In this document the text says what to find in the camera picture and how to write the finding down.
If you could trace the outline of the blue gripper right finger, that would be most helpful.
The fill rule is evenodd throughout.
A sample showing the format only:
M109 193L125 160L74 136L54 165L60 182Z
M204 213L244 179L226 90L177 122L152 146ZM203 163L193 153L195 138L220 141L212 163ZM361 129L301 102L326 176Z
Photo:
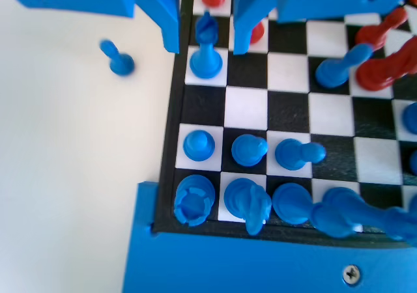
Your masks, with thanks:
M277 0L234 0L233 26L235 30L235 55L248 52L252 30L270 11L276 7Z

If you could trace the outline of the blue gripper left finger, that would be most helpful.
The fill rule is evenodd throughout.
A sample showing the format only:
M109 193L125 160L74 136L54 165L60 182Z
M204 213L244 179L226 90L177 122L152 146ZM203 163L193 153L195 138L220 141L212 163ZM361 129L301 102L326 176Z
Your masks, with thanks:
M136 0L162 32L164 48L170 53L180 51L180 0Z

